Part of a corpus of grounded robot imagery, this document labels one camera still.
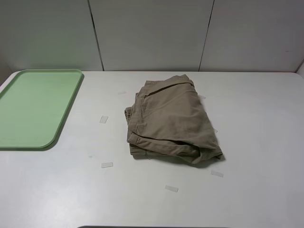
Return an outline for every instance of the white wall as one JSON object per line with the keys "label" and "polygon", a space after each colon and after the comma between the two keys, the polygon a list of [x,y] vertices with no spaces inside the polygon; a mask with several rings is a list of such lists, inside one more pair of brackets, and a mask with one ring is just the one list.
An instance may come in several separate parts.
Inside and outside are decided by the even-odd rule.
{"label": "white wall", "polygon": [[0,2],[0,52],[12,71],[102,70],[86,0]]}
{"label": "white wall", "polygon": [[104,70],[198,71],[213,0],[90,0]]}
{"label": "white wall", "polygon": [[303,0],[215,0],[200,71],[295,72]]}

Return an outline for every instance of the white table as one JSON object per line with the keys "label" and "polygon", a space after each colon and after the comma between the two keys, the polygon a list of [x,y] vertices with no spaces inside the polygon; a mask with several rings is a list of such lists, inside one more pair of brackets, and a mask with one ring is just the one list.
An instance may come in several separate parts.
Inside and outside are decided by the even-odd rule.
{"label": "white table", "polygon": [[[133,159],[125,107],[146,80],[184,73],[206,97],[203,103],[226,159],[207,161],[203,168]],[[299,75],[84,75],[52,149],[0,151],[1,228],[304,227],[304,79]],[[109,117],[106,124],[99,123],[102,115]],[[101,169],[103,162],[114,166]]]}

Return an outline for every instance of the khaki pants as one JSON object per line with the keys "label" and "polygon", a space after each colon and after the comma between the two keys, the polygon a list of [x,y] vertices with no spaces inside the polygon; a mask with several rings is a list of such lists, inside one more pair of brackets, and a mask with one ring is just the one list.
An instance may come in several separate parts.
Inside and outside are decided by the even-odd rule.
{"label": "khaki pants", "polygon": [[223,154],[194,84],[186,75],[146,81],[126,108],[131,155],[181,157],[196,164]]}

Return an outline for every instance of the tape piece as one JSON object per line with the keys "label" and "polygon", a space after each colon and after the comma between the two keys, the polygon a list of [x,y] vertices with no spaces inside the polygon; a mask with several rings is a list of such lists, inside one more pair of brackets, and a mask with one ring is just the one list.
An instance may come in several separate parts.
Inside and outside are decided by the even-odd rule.
{"label": "tape piece", "polygon": [[169,185],[166,185],[165,189],[169,190],[169,191],[174,191],[174,192],[177,192],[179,190],[178,188],[172,187],[172,186],[169,186]]}
{"label": "tape piece", "polygon": [[211,175],[215,175],[215,176],[218,176],[218,177],[224,177],[224,174],[221,173],[221,172],[216,172],[216,171],[211,171]]}
{"label": "tape piece", "polygon": [[107,117],[107,116],[102,116],[102,117],[100,118],[99,123],[105,124],[107,120],[108,120],[108,117]]}
{"label": "tape piece", "polygon": [[101,163],[101,168],[113,167],[113,162]]}

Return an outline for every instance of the plastic tray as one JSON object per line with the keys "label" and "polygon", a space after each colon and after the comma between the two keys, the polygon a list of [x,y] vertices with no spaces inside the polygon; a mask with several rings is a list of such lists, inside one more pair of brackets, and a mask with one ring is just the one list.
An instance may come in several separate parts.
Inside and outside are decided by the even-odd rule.
{"label": "plastic tray", "polygon": [[83,78],[80,70],[23,70],[0,93],[0,149],[44,148]]}

